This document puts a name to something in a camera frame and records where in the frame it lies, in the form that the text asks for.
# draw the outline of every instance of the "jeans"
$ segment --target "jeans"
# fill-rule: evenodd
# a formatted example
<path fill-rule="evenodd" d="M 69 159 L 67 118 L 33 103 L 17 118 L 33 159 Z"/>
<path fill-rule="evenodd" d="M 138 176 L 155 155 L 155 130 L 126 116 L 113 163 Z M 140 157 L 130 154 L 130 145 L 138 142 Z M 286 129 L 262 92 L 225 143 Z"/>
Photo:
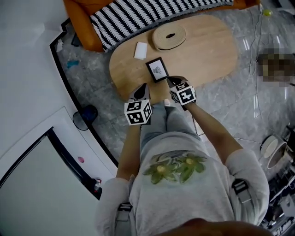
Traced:
<path fill-rule="evenodd" d="M 176 107 L 164 106 L 164 102 L 160 102 L 152 106 L 152 111 L 151 124 L 141 127 L 141 150 L 147 142 L 167 132 L 182 132 L 201 140 Z"/>

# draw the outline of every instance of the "wooden table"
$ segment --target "wooden table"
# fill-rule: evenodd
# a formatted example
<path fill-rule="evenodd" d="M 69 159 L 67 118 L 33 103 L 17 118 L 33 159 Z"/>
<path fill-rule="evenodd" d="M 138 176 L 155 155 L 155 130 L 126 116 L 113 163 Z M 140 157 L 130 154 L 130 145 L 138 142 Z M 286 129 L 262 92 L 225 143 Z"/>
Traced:
<path fill-rule="evenodd" d="M 152 104 L 170 98 L 166 80 L 154 83 L 146 62 L 162 57 L 170 76 L 183 76 L 194 87 L 232 72 L 237 63 L 237 48 L 231 30 L 216 17 L 193 16 L 170 24 L 186 30 L 186 41 L 168 51 L 154 48 L 154 29 L 121 44 L 112 54 L 110 74 L 123 100 L 140 84 L 148 83 Z M 137 42 L 146 42 L 147 58 L 134 58 Z"/>

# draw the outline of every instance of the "marble floor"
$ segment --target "marble floor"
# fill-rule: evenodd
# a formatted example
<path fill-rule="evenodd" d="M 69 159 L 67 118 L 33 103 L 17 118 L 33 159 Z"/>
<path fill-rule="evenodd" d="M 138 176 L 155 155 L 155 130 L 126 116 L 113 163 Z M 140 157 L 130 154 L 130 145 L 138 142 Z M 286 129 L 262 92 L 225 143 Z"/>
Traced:
<path fill-rule="evenodd" d="M 279 12 L 269 0 L 263 0 L 262 4 L 265 9 L 272 10 L 270 17 L 259 16 L 257 6 L 206 13 L 220 18 L 232 30 L 239 52 L 238 64 L 229 75 L 195 89 L 198 105 L 218 119 L 243 147 L 257 153 L 270 178 L 273 171 L 267 171 L 261 160 L 260 145 L 270 134 L 282 135 L 286 125 L 295 125 L 295 87 L 263 82 L 256 74 L 254 61 L 257 51 L 268 47 L 295 52 L 295 19 L 286 12 Z M 255 34 L 254 25 L 259 18 Z M 67 28 L 68 34 L 62 39 L 63 49 L 58 52 L 59 60 L 81 105 L 92 104 L 98 109 L 99 116 L 93 127 L 113 156 L 119 159 L 128 123 L 124 103 L 109 75 L 112 52 L 95 53 L 72 46 L 74 30 L 71 24 Z M 72 60 L 79 64 L 67 68 L 67 62 Z M 192 117 L 187 113 L 185 116 L 193 127 Z M 209 153 L 216 155 L 206 136 L 201 137 Z"/>

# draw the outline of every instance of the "cable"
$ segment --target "cable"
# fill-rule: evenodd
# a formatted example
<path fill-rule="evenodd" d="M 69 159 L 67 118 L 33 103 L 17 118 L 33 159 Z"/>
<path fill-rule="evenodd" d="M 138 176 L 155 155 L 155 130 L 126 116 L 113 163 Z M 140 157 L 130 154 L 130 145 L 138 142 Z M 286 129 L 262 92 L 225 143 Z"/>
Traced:
<path fill-rule="evenodd" d="M 263 14 L 262 13 L 260 13 L 259 14 L 259 16 L 258 16 L 258 21 L 257 21 L 257 23 L 256 23 L 256 25 L 254 26 L 254 18 L 253 18 L 253 14 L 252 14 L 252 12 L 251 12 L 251 10 L 249 10 L 250 11 L 250 14 L 251 14 L 251 19 L 252 19 L 252 26 L 253 26 L 253 30 L 254 30 L 254 40 L 253 40 L 253 42 L 251 43 L 251 46 L 250 46 L 250 56 L 251 56 L 251 59 L 250 59 L 250 64 L 249 64 L 249 74 L 251 75 L 251 76 L 253 76 L 254 74 L 255 74 L 255 72 L 256 72 L 256 66 L 257 66 L 257 60 L 258 60 L 258 55 L 259 55 L 259 44 L 260 44 L 260 41 L 261 41 L 261 37 L 262 37 L 262 23 L 263 23 Z M 258 44 L 257 44 L 257 52 L 256 52 L 256 59 L 255 59 L 255 64 L 254 64 L 254 71 L 253 71 L 253 73 L 251 73 L 251 66 L 252 66 L 252 46 L 253 46 L 253 44 L 254 44 L 254 42 L 255 42 L 255 40 L 256 40 L 256 30 L 257 30 L 257 25 L 258 25 L 258 23 L 259 23 L 259 21 L 260 21 L 260 16 L 261 16 L 261 23 L 260 23 L 260 35 L 259 35 L 259 40 L 258 40 Z M 265 44 L 265 43 L 263 43 L 263 45 L 268 45 L 269 44 L 269 37 L 270 36 L 270 34 L 268 33 L 267 34 L 267 41 L 268 41 L 268 43 L 267 44 Z M 256 95 L 257 95 L 257 107 L 258 107 L 258 110 L 259 110 L 259 112 L 260 112 L 260 116 L 261 116 L 261 119 L 262 119 L 262 122 L 266 125 L 266 122 L 264 121 L 264 119 L 263 119 L 263 116 L 262 116 L 262 112 L 261 112 L 261 109 L 260 109 L 260 105 L 259 105 L 259 98 L 258 98 L 258 77 L 257 77 L 257 73 L 256 73 L 256 85 L 255 85 L 255 88 L 256 88 Z M 268 128 L 275 134 L 276 132 L 275 132 L 275 130 L 274 129 L 272 129 L 269 125 L 268 125 Z"/>
<path fill-rule="evenodd" d="M 257 141 L 254 141 L 254 140 L 243 139 L 243 138 L 238 138 L 238 137 L 233 137 L 233 138 L 239 139 L 239 140 L 244 140 L 244 141 L 249 141 L 249 142 L 255 142 L 255 143 L 258 143 L 260 146 L 262 146 L 262 143 L 261 142 L 257 142 Z"/>
<path fill-rule="evenodd" d="M 198 135 L 197 127 L 195 126 L 195 119 L 194 119 L 193 115 L 192 115 L 192 119 L 193 119 L 193 123 L 194 123 L 194 127 L 195 127 L 195 133 Z"/>
<path fill-rule="evenodd" d="M 295 183 L 293 184 L 294 187 L 291 188 L 291 184 L 289 185 L 290 189 L 295 189 Z"/>

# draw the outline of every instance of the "small red object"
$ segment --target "small red object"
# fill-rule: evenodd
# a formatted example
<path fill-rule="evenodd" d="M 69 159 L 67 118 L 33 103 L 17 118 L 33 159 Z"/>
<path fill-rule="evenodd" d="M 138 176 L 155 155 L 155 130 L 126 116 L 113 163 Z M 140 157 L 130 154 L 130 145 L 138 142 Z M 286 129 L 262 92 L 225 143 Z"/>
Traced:
<path fill-rule="evenodd" d="M 84 163 L 84 158 L 83 157 L 78 157 L 78 161 L 80 161 L 81 163 Z"/>

